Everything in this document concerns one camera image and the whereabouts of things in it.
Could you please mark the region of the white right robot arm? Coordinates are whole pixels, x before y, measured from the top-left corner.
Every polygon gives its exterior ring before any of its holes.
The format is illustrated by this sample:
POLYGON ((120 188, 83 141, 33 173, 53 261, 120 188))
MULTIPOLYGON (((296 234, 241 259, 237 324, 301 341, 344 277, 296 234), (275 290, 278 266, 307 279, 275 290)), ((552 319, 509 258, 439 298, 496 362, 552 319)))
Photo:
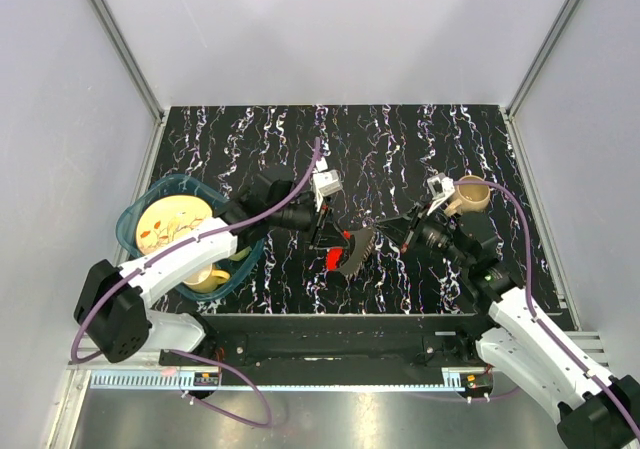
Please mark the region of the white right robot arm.
POLYGON ((415 207, 375 227, 402 251, 424 249, 460 268, 467 297, 487 324, 454 340, 460 362, 482 361, 508 376, 549 415, 568 448, 638 447, 638 382, 614 376, 527 296, 496 252, 488 216, 442 223, 415 207))

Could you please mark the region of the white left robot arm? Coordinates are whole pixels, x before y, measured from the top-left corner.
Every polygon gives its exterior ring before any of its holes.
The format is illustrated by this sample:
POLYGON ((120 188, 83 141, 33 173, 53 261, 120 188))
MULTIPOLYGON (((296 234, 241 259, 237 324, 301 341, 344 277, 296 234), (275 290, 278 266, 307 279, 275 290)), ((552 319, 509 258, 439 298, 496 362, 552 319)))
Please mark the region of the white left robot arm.
POLYGON ((150 255, 119 267, 94 264, 74 310, 79 336, 97 355, 120 363, 142 349, 178 350, 196 365, 215 355, 211 330, 196 316, 153 310, 153 305, 188 277, 228 259, 264 238, 270 229, 306 233, 333 246, 349 245, 329 223, 329 199, 342 183, 335 170, 311 169, 299 182, 286 166, 274 166, 252 181, 195 229, 150 255))

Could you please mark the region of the beige ceramic mug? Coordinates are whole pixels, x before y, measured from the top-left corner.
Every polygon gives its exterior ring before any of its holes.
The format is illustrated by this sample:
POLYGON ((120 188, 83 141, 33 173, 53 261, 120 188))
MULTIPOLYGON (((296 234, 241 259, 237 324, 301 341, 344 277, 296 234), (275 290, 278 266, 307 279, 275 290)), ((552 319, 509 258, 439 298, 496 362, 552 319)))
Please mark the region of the beige ceramic mug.
POLYGON ((466 175, 454 185, 454 192, 448 198, 444 214, 447 217, 470 212, 484 211, 490 200, 491 189, 485 180, 475 175, 466 175))

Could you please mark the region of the teal plastic bin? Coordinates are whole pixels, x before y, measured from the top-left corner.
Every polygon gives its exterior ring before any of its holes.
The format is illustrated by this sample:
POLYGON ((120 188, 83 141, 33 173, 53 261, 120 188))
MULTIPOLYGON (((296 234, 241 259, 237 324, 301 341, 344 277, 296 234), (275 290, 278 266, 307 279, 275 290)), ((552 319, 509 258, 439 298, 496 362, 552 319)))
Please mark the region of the teal plastic bin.
MULTIPOLYGON (((172 195, 190 195, 203 199, 212 207, 213 216, 227 202, 226 197, 191 176, 173 174, 159 179, 136 202, 125 209, 116 224, 116 239, 129 253, 131 259, 145 256, 137 249, 135 242, 135 230, 142 213, 155 201, 172 195)), ((245 259, 234 262, 228 258, 215 263, 219 269, 229 272, 231 278, 212 293, 195 293, 183 282, 177 285, 175 290, 185 298, 197 302, 222 299, 244 284, 260 260, 263 249, 264 242, 260 240, 251 246, 251 252, 245 259)))

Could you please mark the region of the pale green cup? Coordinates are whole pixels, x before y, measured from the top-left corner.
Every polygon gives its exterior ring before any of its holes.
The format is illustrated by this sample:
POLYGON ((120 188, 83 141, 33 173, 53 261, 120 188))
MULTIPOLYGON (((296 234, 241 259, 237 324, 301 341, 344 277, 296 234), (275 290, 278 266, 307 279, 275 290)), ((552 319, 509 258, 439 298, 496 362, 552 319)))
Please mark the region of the pale green cup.
POLYGON ((251 247, 247 246, 244 249, 242 249, 241 251, 239 251, 239 252, 233 254, 232 256, 230 256, 229 259, 231 261, 234 261, 234 262, 241 261, 241 260, 245 259, 249 255, 250 252, 251 252, 251 247))

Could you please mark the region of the yellow mug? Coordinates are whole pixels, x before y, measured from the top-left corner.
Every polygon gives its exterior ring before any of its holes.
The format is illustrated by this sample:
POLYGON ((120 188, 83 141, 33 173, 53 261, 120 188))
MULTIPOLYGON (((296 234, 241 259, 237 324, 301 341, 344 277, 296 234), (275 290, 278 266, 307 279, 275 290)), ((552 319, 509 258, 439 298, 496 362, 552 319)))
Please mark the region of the yellow mug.
POLYGON ((183 283, 195 293, 208 294, 214 292, 230 278, 229 272, 219 269, 215 264, 211 264, 191 274, 183 283))

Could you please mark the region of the cream floral plate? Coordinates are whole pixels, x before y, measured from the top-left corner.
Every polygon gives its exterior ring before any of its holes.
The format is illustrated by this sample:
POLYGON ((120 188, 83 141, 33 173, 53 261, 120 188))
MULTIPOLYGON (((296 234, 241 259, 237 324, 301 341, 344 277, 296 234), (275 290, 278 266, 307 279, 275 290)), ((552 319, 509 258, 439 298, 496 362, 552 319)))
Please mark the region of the cream floral plate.
POLYGON ((161 198, 142 213, 135 230, 136 247, 143 255, 149 255, 188 234, 212 216, 212 207, 196 196, 161 198))

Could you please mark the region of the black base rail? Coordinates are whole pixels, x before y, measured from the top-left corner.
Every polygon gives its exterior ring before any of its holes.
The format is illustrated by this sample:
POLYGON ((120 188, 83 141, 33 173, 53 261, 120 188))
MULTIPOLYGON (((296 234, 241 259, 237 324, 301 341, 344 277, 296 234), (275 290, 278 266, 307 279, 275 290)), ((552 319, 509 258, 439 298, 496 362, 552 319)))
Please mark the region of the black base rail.
POLYGON ((480 368, 487 317, 462 315, 200 316, 192 353, 226 363, 260 386, 442 384, 445 368, 480 368))

